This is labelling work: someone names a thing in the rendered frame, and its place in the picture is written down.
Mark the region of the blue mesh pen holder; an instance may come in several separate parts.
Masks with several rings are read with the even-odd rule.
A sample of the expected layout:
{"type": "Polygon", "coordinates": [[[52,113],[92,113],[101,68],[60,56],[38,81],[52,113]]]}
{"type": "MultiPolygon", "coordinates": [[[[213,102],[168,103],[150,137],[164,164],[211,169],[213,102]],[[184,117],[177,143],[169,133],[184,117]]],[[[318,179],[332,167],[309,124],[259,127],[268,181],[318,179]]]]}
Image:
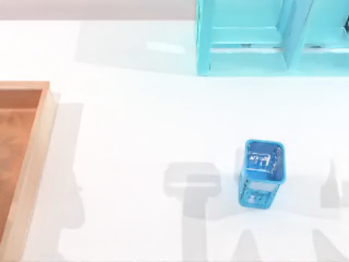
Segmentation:
{"type": "Polygon", "coordinates": [[[240,205],[268,209],[286,180],[285,149],[282,143],[249,139],[245,143],[239,174],[240,205]]]}

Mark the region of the light blue rack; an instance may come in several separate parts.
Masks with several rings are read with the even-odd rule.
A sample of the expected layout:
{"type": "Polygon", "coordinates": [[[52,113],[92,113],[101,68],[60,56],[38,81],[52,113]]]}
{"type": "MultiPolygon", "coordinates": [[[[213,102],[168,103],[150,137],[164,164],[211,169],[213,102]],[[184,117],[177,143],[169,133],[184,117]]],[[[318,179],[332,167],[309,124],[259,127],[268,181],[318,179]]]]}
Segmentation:
{"type": "Polygon", "coordinates": [[[349,77],[349,0],[196,0],[200,76],[349,77]]]}

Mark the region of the shallow salmon-coloured box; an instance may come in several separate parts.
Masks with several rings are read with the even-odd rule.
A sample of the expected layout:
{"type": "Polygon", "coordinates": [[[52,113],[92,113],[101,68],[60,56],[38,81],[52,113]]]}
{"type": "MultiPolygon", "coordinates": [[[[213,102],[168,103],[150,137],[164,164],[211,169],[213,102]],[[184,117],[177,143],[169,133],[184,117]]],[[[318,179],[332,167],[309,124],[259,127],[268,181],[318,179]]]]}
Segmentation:
{"type": "Polygon", "coordinates": [[[0,262],[21,262],[56,110],[48,81],[0,81],[0,262]]]}

